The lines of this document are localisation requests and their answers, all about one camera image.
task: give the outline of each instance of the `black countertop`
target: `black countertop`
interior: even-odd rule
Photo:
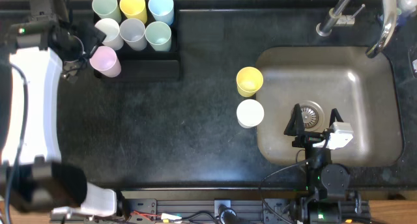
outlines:
[[[237,92],[237,72],[276,46],[373,44],[381,31],[375,20],[381,0],[354,0],[346,13],[363,2],[367,7],[353,27],[322,38],[315,26],[337,0],[175,0],[182,79],[110,84],[86,70],[75,84],[61,80],[57,134],[63,161],[109,188],[256,187],[282,167],[261,155],[255,128],[238,125],[236,108],[244,98]],[[93,21],[90,3],[73,1],[75,20]],[[26,0],[2,5],[1,39],[10,24],[29,14]],[[389,167],[351,167],[352,188],[417,186],[417,80],[409,61],[416,30],[413,18],[384,51],[394,71],[403,155]],[[297,169],[272,181],[276,189],[305,187]]]

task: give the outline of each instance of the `white cup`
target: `white cup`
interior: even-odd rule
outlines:
[[[103,45],[113,48],[115,51],[123,47],[123,38],[120,36],[119,24],[111,19],[105,18],[99,20],[95,27],[106,34]]]
[[[115,77],[122,71],[116,51],[106,46],[97,48],[90,58],[90,64],[95,70],[107,77]]]
[[[145,37],[155,51],[169,51],[171,49],[171,28],[164,22],[150,23],[146,28]]]
[[[174,0],[149,0],[148,7],[156,21],[167,25],[174,22]]]
[[[145,38],[145,25],[139,19],[127,19],[120,25],[120,35],[129,46],[141,51],[148,44]]]
[[[93,0],[94,12],[102,19],[111,18],[117,23],[122,21],[120,9],[117,6],[117,0]]]
[[[258,101],[249,99],[239,104],[236,114],[241,127],[252,128],[262,122],[265,112]]]

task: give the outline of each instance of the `drain strainer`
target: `drain strainer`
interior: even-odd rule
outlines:
[[[300,102],[299,104],[306,131],[315,131],[319,129],[324,122],[323,109],[317,103],[309,100]]]
[[[301,106],[302,121],[304,122],[305,128],[311,128],[319,122],[319,114],[316,109],[312,106],[303,105]]]

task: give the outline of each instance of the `faucet base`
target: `faucet base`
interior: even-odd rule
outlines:
[[[317,32],[320,36],[329,36],[329,35],[330,35],[330,33],[332,33],[332,30],[330,30],[330,31],[329,31],[329,32],[327,32],[327,33],[322,32],[322,31],[320,30],[320,25],[321,25],[321,23],[318,23],[318,24],[317,24],[317,26],[315,27],[316,32]]]

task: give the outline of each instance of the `wooden floor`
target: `wooden floor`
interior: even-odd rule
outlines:
[[[373,218],[387,224],[417,223],[417,201],[370,201]],[[4,212],[4,203],[0,203]],[[19,214],[11,210],[13,224],[47,224],[49,214]]]

